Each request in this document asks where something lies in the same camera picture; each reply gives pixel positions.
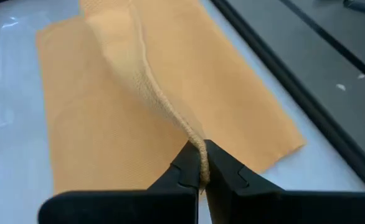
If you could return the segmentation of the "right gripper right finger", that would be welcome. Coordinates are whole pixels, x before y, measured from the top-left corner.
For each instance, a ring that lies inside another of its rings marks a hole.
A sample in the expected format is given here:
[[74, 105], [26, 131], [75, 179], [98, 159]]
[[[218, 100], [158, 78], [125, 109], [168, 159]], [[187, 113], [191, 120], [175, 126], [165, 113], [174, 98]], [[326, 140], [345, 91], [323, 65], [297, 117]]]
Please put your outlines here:
[[213, 224], [365, 224], [365, 193], [284, 190], [206, 141]]

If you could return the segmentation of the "black aluminium table frame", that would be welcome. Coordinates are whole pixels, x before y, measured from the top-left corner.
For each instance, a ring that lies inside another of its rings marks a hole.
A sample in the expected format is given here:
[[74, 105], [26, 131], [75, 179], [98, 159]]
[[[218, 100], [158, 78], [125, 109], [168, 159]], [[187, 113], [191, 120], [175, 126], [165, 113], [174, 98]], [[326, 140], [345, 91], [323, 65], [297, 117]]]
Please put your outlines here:
[[280, 0], [204, 0], [307, 143], [266, 173], [284, 188], [365, 191], [365, 80]]

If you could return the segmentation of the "orange waffle-weave towel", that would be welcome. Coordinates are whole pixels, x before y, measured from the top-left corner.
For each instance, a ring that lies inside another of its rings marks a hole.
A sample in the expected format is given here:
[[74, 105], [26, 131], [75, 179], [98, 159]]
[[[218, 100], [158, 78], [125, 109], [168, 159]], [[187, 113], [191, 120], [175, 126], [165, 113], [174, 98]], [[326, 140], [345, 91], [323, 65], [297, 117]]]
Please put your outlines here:
[[305, 144], [199, 0], [79, 0], [37, 33], [54, 190], [146, 189], [187, 142], [262, 172]]

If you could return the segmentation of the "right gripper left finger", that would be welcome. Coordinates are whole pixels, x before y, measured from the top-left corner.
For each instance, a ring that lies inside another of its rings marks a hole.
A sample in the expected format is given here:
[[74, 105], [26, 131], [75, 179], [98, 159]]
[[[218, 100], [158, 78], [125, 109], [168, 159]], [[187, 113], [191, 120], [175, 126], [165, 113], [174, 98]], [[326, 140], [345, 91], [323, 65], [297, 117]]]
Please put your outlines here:
[[146, 190], [77, 190], [43, 203], [39, 224], [198, 224], [199, 152], [187, 142]]

